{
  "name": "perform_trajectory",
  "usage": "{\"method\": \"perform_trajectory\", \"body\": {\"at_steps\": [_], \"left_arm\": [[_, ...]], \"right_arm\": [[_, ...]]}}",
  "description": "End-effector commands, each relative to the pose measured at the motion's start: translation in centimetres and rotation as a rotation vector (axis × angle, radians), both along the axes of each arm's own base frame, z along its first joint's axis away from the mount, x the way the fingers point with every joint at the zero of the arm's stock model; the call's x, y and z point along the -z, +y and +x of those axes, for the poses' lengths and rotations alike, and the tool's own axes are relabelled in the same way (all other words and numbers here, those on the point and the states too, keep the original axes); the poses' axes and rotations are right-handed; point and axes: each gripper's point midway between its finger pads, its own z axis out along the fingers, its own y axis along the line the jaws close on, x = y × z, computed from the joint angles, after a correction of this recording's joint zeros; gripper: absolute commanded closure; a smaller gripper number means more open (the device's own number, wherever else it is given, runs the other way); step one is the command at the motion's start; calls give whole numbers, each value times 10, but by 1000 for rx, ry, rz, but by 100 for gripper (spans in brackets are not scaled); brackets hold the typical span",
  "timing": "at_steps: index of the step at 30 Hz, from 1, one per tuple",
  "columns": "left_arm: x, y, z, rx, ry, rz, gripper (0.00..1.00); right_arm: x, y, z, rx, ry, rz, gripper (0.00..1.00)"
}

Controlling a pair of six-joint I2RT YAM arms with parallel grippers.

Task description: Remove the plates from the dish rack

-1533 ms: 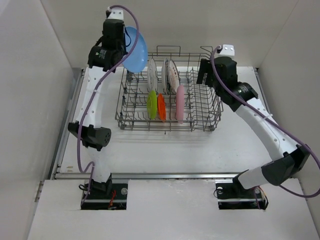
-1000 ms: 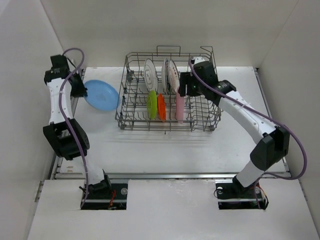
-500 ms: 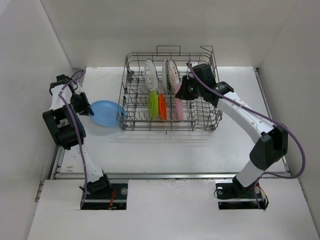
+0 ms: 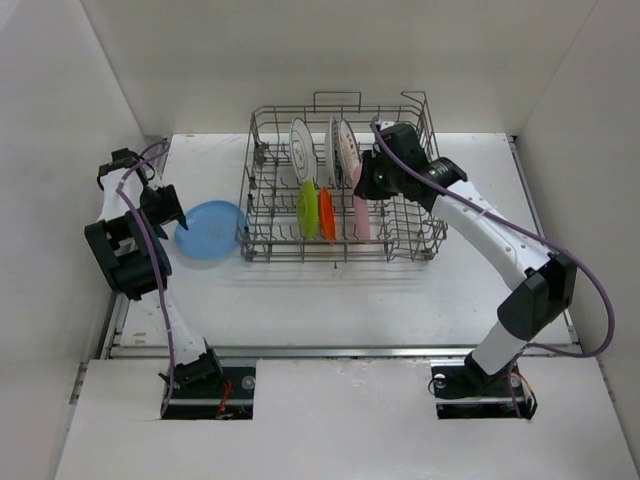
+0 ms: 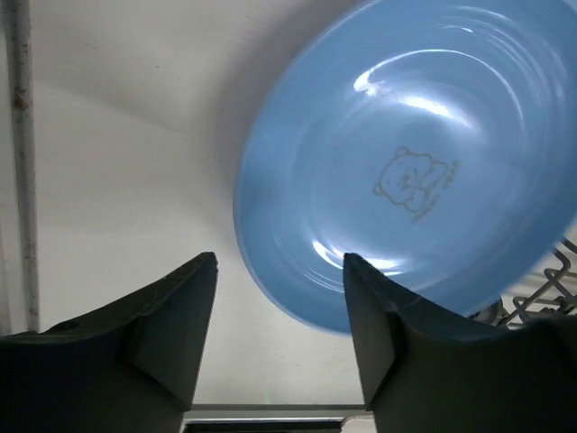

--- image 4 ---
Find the pink plastic plate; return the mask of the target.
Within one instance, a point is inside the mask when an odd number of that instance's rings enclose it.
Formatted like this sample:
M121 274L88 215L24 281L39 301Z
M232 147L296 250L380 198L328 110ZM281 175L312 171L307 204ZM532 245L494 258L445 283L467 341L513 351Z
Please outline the pink plastic plate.
M356 235L360 240L370 240L370 220L367 201L356 194L356 187L359 184L362 173L362 165L357 165L352 171L352 187L353 187L353 207L356 225Z

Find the blue plastic plate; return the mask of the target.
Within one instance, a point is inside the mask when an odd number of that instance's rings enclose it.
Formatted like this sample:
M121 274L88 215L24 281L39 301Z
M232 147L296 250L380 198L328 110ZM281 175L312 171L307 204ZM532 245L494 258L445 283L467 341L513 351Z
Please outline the blue plastic plate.
M209 261L227 255L237 246L237 231L246 226L244 212L224 200L196 205L185 219L187 227L176 227L174 242L182 255L193 260Z

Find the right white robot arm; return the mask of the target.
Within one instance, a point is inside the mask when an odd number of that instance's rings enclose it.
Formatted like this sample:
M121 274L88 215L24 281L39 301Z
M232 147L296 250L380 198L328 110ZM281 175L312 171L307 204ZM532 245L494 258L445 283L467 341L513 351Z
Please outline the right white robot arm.
M516 354L568 308L577 266L511 225L452 160L429 159L413 126L373 123L371 130L375 144L362 155L356 195L368 200L402 195L418 203L462 235L510 290L494 326L453 375L468 394L487 393Z

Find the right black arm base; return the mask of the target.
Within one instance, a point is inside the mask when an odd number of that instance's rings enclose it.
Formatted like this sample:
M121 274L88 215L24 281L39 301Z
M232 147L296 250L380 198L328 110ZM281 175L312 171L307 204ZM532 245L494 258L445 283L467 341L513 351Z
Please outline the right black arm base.
M481 386L473 386L462 373L462 365L431 366L428 390L435 397L439 420L531 420L537 412L537 397L518 366L510 375L503 370Z

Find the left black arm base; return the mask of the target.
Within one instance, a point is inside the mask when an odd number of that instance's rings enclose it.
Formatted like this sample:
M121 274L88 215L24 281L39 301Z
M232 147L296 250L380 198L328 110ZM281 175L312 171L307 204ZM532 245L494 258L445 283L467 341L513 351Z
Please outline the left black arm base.
M161 407L162 420L252 420L257 383L255 361L222 363L223 377L205 378L187 387L178 384Z

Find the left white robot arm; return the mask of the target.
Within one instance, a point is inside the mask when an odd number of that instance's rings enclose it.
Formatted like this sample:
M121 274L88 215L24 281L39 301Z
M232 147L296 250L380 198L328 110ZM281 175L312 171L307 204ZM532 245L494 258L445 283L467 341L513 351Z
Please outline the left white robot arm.
M137 304L166 335L170 366L165 382L213 396L223 387L223 369L176 305L169 287L172 266L161 244L167 237L163 226L177 222L185 227L186 217L172 185L151 184L144 169L152 161L128 148L111 153L97 175L102 210L84 235L112 291Z

